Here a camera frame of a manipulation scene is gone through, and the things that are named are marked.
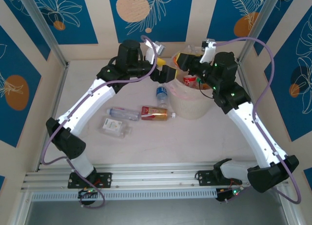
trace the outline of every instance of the red can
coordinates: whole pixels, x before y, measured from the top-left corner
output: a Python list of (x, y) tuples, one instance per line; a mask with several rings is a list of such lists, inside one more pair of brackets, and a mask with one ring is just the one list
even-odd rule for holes
[(183, 77), (183, 81), (186, 86), (191, 87), (196, 82), (196, 76), (186, 75)]

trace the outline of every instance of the white bucket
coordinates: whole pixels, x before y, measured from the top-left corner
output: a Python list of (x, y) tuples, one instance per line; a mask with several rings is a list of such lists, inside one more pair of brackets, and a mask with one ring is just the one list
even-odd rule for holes
[[(168, 83), (170, 104), (174, 112), (185, 119), (198, 119), (204, 116), (213, 105), (214, 100), (205, 97), (198, 89), (186, 86), (180, 80), (174, 79)], [(202, 90), (202, 92), (212, 97), (212, 89)]]

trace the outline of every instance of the white table surface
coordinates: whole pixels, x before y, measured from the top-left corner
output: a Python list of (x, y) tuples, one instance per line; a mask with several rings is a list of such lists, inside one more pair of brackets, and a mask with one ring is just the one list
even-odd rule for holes
[[(87, 91), (96, 74), (107, 63), (108, 60), (70, 62), (57, 117)], [(215, 104), (198, 120), (185, 120), (177, 116), (165, 122), (127, 121), (133, 130), (124, 139), (106, 136), (98, 131), (107, 108), (120, 106), (140, 110), (142, 105), (155, 106), (157, 85), (149, 78), (126, 85), (89, 120), (79, 137), (87, 144), (86, 153), (91, 163), (195, 163), (224, 158), (254, 160), (254, 154), (240, 130)], [(51, 144), (46, 161), (59, 156), (63, 156), (63, 153)], [(67, 163), (61, 160), (55, 164)]]

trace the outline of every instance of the metal vent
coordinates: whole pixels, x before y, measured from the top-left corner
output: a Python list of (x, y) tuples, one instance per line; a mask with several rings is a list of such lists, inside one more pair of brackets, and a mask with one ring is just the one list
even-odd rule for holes
[[(175, 189), (175, 190), (110, 190), (103, 192), (106, 200), (155, 200), (155, 199), (191, 199), (216, 198), (215, 188)], [(77, 201), (77, 192), (36, 192), (33, 202)], [(98, 195), (85, 200), (102, 200)]]

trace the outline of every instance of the gray floor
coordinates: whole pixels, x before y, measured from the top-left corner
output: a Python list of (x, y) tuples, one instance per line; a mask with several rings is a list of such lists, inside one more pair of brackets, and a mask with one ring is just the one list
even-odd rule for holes
[(286, 225), (272, 191), (253, 189), (228, 204), (215, 199), (107, 201), (101, 209), (78, 202), (32, 203), (27, 225)]

